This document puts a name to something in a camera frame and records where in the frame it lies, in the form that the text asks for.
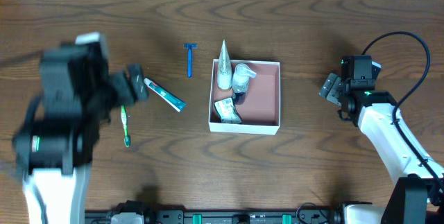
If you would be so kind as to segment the white cardboard box pink inside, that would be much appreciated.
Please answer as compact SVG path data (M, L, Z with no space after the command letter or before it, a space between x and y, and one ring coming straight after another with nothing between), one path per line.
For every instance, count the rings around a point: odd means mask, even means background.
M250 80L246 100L236 106L240 124L222 123L214 103L232 96L232 91L217 86L219 61L213 60L208 124L212 132L231 132L254 135L275 135L281 117L281 69L279 62L244 60L257 76Z

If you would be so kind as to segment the green toothbrush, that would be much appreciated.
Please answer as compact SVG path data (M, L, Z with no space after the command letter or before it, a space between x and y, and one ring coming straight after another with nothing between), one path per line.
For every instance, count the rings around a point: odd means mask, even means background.
M124 144L126 148L129 148L131 140L130 135L128 134L128 115L126 112L126 107L124 105L121 106L121 122L124 131Z

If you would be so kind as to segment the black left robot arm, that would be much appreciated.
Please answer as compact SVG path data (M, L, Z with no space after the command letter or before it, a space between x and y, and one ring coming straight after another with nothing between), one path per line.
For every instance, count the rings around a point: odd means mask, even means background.
M84 223L85 199L101 124L120 106L145 101L135 64L110 74L102 40L44 51L42 93L12 138L30 223Z

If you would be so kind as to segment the white green toothpaste tube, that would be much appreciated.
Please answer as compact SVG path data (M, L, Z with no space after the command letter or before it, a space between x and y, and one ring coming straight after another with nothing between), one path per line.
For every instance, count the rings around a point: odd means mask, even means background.
M177 112L181 112L183 108L186 106L186 103L174 96L163 87L159 86L149 78L144 79L145 85L155 92L158 96L160 96L164 101L166 101L174 110Z

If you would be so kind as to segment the green white soap pack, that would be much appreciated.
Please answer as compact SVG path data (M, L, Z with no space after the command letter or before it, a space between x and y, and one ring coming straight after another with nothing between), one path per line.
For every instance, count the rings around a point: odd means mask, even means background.
M241 117L237 113L232 98L225 98L214 103L216 113L218 114L221 123L227 124L241 124Z

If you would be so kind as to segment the blue disposable razor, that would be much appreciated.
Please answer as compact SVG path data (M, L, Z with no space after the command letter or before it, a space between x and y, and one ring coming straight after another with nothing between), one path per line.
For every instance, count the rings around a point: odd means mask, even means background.
M192 77L193 70L193 50L198 47L195 43L185 43L184 48L187 50L187 77Z

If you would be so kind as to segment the clear spray bottle blue liquid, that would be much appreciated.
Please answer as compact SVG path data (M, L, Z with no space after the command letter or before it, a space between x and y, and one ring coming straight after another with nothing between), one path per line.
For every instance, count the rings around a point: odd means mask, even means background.
M246 100L246 95L251 78L255 78L257 73L247 64L240 63L235 67L232 77L232 100L236 105L241 105Z

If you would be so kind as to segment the white cream tube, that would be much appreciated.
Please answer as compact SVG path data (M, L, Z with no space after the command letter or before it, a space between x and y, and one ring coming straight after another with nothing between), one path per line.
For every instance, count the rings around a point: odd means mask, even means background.
M232 86L232 65L225 40L223 40L219 54L217 85L222 90L228 90Z

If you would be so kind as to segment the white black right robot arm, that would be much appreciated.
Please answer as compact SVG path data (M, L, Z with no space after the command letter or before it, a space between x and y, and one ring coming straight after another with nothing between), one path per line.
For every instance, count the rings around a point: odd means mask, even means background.
M338 105L340 120L367 136L395 188L385 207L340 204L331 223L442 223L443 167L420 145L388 91L375 90L381 67L369 55L343 57L341 74L331 73L319 92Z

